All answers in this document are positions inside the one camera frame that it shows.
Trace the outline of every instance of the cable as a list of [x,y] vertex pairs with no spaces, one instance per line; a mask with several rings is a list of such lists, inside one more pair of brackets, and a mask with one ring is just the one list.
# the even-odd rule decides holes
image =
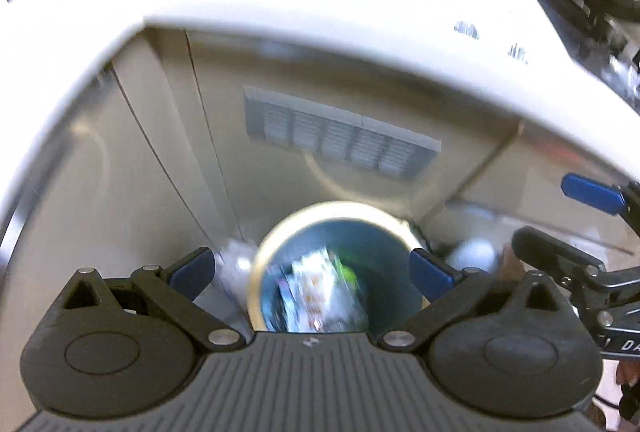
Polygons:
[[602,396],[598,396],[597,394],[594,394],[593,397],[603,405],[611,407],[614,410],[620,410],[620,407],[618,405],[616,405],[615,403],[610,402],[608,399],[604,399]]

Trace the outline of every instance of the black device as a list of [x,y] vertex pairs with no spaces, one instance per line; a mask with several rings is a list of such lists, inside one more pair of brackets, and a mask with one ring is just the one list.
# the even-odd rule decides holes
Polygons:
[[[640,232],[636,184],[570,174],[562,190]],[[193,304],[214,276],[208,248],[126,279],[81,268],[22,353],[38,413],[20,430],[596,430],[581,411],[601,358],[640,359],[640,268],[606,272],[529,227],[512,246],[537,268],[519,282],[413,250],[410,274],[431,304],[376,339],[256,333],[246,343]],[[623,387],[623,417],[639,396]]]

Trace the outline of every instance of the cup rim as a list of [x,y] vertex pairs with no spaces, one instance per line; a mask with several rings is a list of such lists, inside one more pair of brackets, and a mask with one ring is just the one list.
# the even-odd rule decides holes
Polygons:
[[255,331],[267,331],[262,314],[262,278],[278,250],[294,235],[320,222],[359,221],[377,226],[402,242],[409,253],[422,245],[407,221],[395,218],[375,206],[352,201],[327,201],[307,206],[280,221],[262,240],[255,254],[246,295],[249,320]]

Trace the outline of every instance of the air vent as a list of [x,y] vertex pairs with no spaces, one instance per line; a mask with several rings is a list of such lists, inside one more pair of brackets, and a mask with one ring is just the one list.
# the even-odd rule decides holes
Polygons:
[[429,136],[329,105],[244,88],[246,129],[252,138],[411,180],[440,152]]

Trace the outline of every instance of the cabinet door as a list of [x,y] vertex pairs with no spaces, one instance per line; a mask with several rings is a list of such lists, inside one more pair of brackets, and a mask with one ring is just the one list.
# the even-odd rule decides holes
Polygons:
[[[290,213],[326,200],[369,203],[420,221],[516,131],[516,121],[509,116],[489,112],[436,84],[370,64],[282,44],[240,44],[231,50],[230,41],[213,35],[188,32],[188,37],[226,192],[242,236],[256,242]],[[382,122],[392,130],[439,142],[440,152],[407,180],[366,170],[354,165],[355,160],[332,160],[295,145],[251,138],[248,90],[280,94],[283,103],[278,108],[305,105],[321,123],[350,119],[357,124],[363,118],[373,125]]]
[[[182,43],[171,38],[156,41],[163,62],[146,36],[140,35],[116,55],[113,67],[162,167],[207,237],[220,247],[236,233],[238,225],[212,152],[193,68],[185,54],[186,39]],[[191,76],[189,69],[184,69],[185,57]]]

